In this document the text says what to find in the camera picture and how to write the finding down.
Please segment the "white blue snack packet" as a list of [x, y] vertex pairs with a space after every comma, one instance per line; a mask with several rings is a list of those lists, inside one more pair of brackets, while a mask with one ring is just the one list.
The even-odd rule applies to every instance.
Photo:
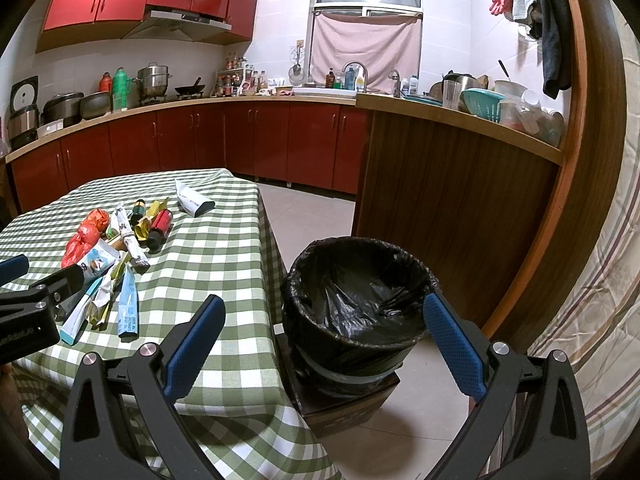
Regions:
[[90, 284], [103, 276], [118, 261], [119, 252], [105, 240], [98, 240], [77, 263], [82, 270], [84, 283]]

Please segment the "red plastic bag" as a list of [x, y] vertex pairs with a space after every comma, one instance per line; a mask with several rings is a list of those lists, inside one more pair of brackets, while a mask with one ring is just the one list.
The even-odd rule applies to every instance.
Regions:
[[105, 210], [96, 208], [90, 211], [66, 244], [62, 268], [78, 263], [102, 237], [109, 223], [110, 216]]

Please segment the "light blue long packet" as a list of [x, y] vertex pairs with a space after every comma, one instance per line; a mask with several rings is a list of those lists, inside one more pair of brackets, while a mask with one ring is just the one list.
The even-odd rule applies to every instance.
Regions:
[[134, 271], [126, 266], [122, 287], [117, 299], [117, 335], [119, 337], [138, 334], [138, 292]]

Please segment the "white wrapper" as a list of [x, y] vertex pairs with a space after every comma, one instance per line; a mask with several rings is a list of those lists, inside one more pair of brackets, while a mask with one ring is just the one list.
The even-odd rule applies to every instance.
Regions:
[[134, 230], [130, 226], [124, 205], [118, 204], [115, 208], [114, 214], [118, 224], [120, 237], [129, 252], [132, 265], [138, 269], [149, 269], [149, 259], [146, 258], [145, 252], [141, 248], [136, 234], [134, 234]]

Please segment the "yellow snack wrapper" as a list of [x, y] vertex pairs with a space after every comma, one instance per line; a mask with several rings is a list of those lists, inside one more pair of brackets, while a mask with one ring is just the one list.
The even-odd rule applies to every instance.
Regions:
[[154, 202], [145, 209], [142, 217], [134, 222], [134, 234], [136, 234], [139, 242], [145, 242], [152, 229], [152, 223], [156, 216], [167, 208], [168, 199], [154, 200]]

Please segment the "red black small bottle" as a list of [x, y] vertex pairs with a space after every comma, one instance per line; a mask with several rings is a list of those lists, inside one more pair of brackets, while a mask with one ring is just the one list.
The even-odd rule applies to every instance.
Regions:
[[168, 209], [161, 210], [151, 223], [149, 234], [146, 237], [146, 247], [151, 252], [158, 252], [165, 243], [172, 226], [172, 213]]

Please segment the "white toothpaste tube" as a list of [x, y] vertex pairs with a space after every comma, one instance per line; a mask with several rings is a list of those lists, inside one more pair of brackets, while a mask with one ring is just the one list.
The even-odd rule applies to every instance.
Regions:
[[180, 208], [192, 218], [201, 217], [215, 208], [215, 202], [179, 179], [175, 180]]

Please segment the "green orange small bottle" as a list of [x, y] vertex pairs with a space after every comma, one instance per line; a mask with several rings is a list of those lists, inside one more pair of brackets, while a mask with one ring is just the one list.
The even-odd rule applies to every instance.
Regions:
[[131, 214], [129, 216], [130, 226], [133, 228], [139, 223], [139, 221], [145, 216], [145, 201], [144, 200], [136, 200], [134, 202], [134, 206], [132, 206]]

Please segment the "black trash bin with liner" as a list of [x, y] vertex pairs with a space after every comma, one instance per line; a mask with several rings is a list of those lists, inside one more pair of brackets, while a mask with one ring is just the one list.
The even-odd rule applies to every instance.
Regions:
[[283, 328], [300, 382], [337, 399], [378, 388], [427, 335], [423, 301], [439, 289], [419, 259], [382, 240], [309, 244], [281, 285]]

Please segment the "red lower kitchen cabinets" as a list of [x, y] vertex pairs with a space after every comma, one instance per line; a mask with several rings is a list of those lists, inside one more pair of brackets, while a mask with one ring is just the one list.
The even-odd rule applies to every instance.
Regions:
[[21, 212], [99, 178], [227, 168], [331, 192], [358, 191], [371, 115], [309, 101], [207, 103], [163, 108], [30, 144], [8, 161]]

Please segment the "green checked tablecloth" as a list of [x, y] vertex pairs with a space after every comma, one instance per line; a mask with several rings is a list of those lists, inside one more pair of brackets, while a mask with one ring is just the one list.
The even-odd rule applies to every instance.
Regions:
[[[177, 200], [179, 179], [215, 202], [192, 218]], [[138, 336], [83, 330], [76, 344], [56, 344], [14, 365], [32, 444], [60, 459], [63, 413], [77, 367], [88, 352], [129, 356], [190, 320], [210, 295], [224, 300], [226, 322], [176, 408], [205, 455], [227, 479], [336, 479], [326, 449], [292, 407], [278, 370], [273, 327], [281, 321], [285, 267], [256, 184], [224, 169], [164, 171], [95, 180], [15, 218], [1, 233], [1, 255], [25, 255], [28, 287], [58, 270], [65, 246], [93, 209], [168, 199], [172, 227], [150, 267], [136, 278]]]

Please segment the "striped fabric at right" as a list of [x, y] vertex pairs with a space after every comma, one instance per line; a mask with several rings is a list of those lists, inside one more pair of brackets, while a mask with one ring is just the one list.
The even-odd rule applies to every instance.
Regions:
[[599, 478], [639, 427], [639, 40], [614, 13], [626, 79], [623, 158], [614, 198], [588, 262], [548, 327], [530, 346], [570, 358]]

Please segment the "white rice cooker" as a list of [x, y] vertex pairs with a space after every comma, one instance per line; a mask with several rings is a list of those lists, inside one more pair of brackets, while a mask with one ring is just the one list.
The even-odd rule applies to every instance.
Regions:
[[37, 106], [39, 80], [30, 76], [13, 85], [10, 101], [8, 137], [12, 151], [37, 139], [40, 111]]

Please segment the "brown cardboard box under bin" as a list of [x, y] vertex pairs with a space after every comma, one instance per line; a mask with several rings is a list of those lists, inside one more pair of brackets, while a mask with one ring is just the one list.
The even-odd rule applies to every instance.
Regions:
[[318, 438], [333, 436], [368, 422], [400, 384], [396, 373], [356, 394], [320, 388], [308, 373], [295, 367], [296, 356], [285, 333], [277, 334], [279, 370], [293, 408]]

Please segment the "dark cooking pot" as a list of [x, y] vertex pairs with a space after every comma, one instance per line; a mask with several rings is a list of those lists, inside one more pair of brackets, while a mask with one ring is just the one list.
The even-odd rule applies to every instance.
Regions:
[[62, 120], [65, 127], [78, 124], [81, 121], [80, 101], [84, 96], [82, 92], [56, 94], [44, 104], [41, 122], [47, 125]]

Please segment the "red thermos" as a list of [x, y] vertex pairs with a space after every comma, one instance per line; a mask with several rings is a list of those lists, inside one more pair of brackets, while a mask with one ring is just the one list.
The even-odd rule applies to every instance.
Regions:
[[112, 91], [113, 91], [112, 76], [109, 72], [105, 72], [99, 81], [99, 92], [111, 93]]

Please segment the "green thermos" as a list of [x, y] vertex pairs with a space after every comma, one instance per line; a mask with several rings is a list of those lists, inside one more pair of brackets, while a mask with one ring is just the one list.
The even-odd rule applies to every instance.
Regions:
[[113, 76], [112, 101], [114, 112], [121, 112], [128, 107], [127, 99], [130, 91], [130, 79], [125, 70], [119, 67]]

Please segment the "brown wooden counter partition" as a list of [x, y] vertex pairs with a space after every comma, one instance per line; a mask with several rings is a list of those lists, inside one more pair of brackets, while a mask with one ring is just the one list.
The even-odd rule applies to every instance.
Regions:
[[532, 246], [558, 148], [472, 115], [360, 94], [371, 114], [352, 232], [404, 248], [483, 326]]

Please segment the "steel stock pot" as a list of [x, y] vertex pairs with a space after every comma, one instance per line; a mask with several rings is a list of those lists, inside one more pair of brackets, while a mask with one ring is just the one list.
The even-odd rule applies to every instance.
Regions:
[[151, 62], [138, 70], [140, 99], [148, 100], [164, 96], [169, 86], [170, 77], [169, 67], [157, 64], [157, 62]]

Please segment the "black wok pan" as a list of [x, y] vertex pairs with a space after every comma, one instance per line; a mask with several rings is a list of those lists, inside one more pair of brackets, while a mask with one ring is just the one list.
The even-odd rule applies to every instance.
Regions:
[[201, 96], [204, 92], [206, 84], [201, 84], [201, 78], [196, 78], [194, 84], [190, 86], [176, 87], [175, 92], [179, 98], [190, 98], [191, 96]]

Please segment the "steel range hood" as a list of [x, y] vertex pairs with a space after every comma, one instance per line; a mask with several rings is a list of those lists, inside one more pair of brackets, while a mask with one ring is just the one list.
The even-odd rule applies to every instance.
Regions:
[[206, 42], [230, 30], [230, 24], [200, 14], [151, 9], [124, 39]]

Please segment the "teal plastic basket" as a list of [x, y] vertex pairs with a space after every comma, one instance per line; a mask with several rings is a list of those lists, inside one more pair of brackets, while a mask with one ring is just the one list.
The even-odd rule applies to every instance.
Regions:
[[460, 94], [466, 109], [473, 116], [500, 122], [500, 103], [506, 98], [503, 94], [481, 88], [465, 89]]

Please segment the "chrome sink faucet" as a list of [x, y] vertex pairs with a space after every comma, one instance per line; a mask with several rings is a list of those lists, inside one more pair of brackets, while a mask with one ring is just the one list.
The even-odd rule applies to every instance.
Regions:
[[368, 90], [368, 70], [363, 63], [347, 62], [343, 67], [343, 88], [357, 93], [366, 93]]

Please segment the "pink window curtain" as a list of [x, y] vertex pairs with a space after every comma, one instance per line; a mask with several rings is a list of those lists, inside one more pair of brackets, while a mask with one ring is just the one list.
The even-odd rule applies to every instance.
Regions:
[[322, 86], [330, 70], [338, 75], [347, 63], [360, 63], [368, 71], [368, 90], [391, 94], [392, 70], [406, 79], [420, 73], [421, 40], [420, 16], [321, 12], [312, 28], [310, 76]]

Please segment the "dark hanging clothes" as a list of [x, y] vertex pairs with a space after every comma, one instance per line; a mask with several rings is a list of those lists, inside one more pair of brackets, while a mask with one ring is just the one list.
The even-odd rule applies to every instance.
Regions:
[[568, 0], [536, 0], [541, 15], [542, 91], [556, 99], [572, 86], [573, 20]]

